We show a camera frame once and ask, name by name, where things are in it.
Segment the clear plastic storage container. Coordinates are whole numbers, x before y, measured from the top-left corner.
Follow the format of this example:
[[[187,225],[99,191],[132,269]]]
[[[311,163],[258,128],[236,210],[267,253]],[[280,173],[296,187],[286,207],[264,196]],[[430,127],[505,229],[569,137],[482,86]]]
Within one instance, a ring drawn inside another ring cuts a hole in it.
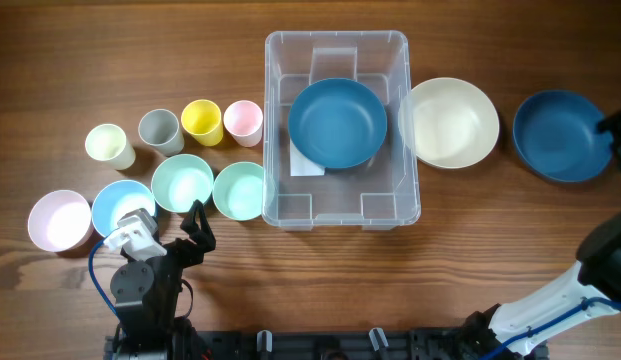
[[[323,176],[290,175],[288,115],[296,97],[324,79],[359,82],[384,105],[388,132],[361,165],[325,168]],[[262,216],[283,229],[360,226],[391,229],[421,214],[416,157],[398,120],[411,89],[406,36],[384,31],[275,31],[265,40]]]

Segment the cream cup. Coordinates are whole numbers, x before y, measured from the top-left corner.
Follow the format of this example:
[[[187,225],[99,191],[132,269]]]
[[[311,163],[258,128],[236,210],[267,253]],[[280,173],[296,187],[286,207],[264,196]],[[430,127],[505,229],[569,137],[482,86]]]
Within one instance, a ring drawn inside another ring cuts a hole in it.
[[[125,132],[115,124],[100,124],[86,137],[85,149],[94,160],[115,170],[125,170],[136,160],[136,153]]]

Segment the dark blue bowl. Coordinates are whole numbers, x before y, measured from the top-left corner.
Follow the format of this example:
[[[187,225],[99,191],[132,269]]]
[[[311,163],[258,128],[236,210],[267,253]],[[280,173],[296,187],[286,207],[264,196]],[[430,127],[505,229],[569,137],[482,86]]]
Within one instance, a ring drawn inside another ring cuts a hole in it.
[[[388,132],[384,105],[365,85],[346,78],[320,80],[304,89],[288,115],[289,137],[310,161],[329,169],[363,164]]]
[[[546,90],[527,98],[513,121],[512,137],[523,163],[559,183],[599,176],[612,159],[612,135],[597,125],[604,113],[586,97]]]

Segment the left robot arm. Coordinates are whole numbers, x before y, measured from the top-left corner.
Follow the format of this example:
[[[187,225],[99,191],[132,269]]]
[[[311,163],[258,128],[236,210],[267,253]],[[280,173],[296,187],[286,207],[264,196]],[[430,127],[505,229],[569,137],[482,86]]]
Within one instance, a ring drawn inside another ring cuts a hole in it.
[[[128,262],[113,275],[119,324],[110,340],[109,359],[211,359],[212,350],[186,314],[178,316],[179,294],[192,286],[183,270],[199,265],[216,248],[204,205],[193,202],[180,225],[188,237],[166,245],[157,239],[158,223],[144,208],[125,214],[105,239]]]

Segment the grey cup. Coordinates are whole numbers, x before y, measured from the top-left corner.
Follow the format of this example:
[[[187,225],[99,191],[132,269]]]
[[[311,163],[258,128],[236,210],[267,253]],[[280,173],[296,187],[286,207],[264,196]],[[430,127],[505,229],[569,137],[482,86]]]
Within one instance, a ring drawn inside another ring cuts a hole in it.
[[[185,141],[176,115],[167,109],[155,109],[140,120],[138,133],[141,140],[169,157],[180,153]]]

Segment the cream bowl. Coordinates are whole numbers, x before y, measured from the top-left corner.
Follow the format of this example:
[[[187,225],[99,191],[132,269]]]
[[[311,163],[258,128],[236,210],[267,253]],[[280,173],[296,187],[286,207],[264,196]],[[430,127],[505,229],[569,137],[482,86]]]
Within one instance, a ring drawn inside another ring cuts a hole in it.
[[[398,126],[414,156],[441,169],[481,162],[500,134],[499,116],[489,97],[477,86],[451,77],[415,86],[401,101]]]

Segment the yellow cup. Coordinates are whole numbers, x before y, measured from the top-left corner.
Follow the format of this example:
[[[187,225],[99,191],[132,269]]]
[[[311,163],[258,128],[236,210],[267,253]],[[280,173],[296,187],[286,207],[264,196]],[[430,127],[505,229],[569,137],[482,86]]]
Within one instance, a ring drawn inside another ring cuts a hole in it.
[[[181,114],[185,131],[204,146],[216,146],[223,138],[222,114],[219,106],[206,99],[189,103]]]

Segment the pink cup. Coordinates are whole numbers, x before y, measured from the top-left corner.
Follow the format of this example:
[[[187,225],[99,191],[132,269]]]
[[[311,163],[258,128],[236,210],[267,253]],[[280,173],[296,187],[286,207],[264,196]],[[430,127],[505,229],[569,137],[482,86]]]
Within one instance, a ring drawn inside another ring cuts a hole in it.
[[[226,130],[243,147],[256,146],[262,139],[264,116],[261,108],[249,100],[228,106],[223,115]]]

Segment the pink small bowl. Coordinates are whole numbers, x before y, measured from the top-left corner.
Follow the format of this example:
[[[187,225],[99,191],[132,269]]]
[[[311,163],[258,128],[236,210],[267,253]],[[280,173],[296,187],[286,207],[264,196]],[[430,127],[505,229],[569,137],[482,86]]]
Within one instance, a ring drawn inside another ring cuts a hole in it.
[[[89,202],[72,190],[43,196],[27,221],[30,240],[47,252],[64,252],[83,245],[94,231]]]

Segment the mint small bowl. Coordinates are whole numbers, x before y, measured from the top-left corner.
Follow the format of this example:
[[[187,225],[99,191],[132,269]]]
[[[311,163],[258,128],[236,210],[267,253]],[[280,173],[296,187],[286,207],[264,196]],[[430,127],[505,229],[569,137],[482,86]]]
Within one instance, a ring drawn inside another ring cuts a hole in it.
[[[211,197],[214,173],[202,158],[178,154],[164,160],[151,179],[157,204],[166,211],[186,213],[195,200],[206,204]]]
[[[224,168],[213,187],[213,201],[224,216],[235,221],[262,214],[264,169],[253,162],[236,162]]]

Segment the light blue small bowl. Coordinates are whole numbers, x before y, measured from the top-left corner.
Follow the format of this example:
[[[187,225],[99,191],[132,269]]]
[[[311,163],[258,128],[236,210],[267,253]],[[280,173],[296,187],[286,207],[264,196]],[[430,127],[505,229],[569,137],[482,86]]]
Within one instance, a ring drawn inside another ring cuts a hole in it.
[[[117,228],[117,222],[127,213],[140,208],[153,217],[157,214],[154,195],[135,180],[119,180],[107,185],[94,199],[92,222],[95,230],[107,237]]]

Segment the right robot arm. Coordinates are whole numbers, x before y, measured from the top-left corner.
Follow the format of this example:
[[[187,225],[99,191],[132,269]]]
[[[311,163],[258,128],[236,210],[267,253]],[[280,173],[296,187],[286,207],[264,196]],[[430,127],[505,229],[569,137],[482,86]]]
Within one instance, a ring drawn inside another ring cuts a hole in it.
[[[549,338],[621,312],[621,213],[581,243],[564,274],[518,301],[475,312],[455,341],[462,359],[524,358]]]

